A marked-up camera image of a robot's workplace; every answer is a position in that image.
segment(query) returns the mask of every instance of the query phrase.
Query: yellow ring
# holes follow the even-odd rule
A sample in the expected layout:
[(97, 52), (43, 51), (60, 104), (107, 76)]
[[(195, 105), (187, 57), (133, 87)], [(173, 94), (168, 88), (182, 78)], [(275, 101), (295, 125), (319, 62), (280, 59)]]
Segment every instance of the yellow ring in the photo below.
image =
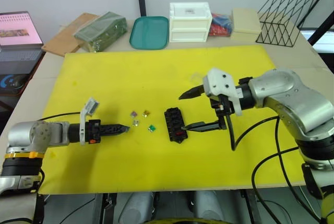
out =
[(44, 154), (39, 154), (38, 152), (15, 152), (5, 154), (5, 159), (7, 158), (44, 158)]

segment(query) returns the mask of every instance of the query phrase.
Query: laptop screen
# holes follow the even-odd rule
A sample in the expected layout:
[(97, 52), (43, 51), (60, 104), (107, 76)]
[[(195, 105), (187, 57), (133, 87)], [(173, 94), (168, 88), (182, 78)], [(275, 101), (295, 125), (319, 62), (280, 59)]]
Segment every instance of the laptop screen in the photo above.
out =
[(0, 14), (0, 45), (42, 44), (27, 11)]

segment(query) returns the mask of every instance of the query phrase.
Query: black wire rack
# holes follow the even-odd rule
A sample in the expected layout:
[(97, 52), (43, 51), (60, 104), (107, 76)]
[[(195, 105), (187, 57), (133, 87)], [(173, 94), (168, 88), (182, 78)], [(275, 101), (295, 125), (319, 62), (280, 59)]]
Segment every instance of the black wire rack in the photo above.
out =
[(299, 36), (296, 25), (314, 0), (267, 0), (259, 10), (261, 33), (256, 42), (293, 47)]

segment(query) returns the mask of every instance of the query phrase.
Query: table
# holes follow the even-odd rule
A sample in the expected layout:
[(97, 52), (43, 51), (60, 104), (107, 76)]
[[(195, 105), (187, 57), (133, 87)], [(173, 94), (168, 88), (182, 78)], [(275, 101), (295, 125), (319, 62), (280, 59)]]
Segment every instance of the table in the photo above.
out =
[[(106, 51), (137, 51), (129, 45), (133, 21), (129, 21), (128, 25), (129, 31), (106, 49)], [(166, 49), (209, 48), (249, 44), (249, 42), (232, 41), (230, 38), (209, 37), (207, 42), (201, 43), (169, 43)], [(263, 44), (263, 46), (276, 67), (286, 67), (294, 70), (301, 77), (305, 85), (319, 91), (328, 100), (334, 103), (334, 75), (302, 35), (299, 36), (293, 48), (266, 44)], [(3, 162), (3, 156), (7, 146), (6, 136), (8, 130), (18, 122), (34, 121), (42, 117), (43, 110), (53, 90), (63, 59), (63, 57), (51, 53), (46, 53), (44, 56), (43, 61), (34, 77), (30, 80), (0, 136), (1, 163)]]

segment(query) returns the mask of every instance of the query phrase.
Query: laptop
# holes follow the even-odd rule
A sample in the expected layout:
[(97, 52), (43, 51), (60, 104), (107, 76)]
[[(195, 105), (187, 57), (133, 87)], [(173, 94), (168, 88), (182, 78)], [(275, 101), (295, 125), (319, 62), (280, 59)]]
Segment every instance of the laptop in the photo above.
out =
[(27, 11), (0, 13), (0, 75), (31, 73), (42, 45)]

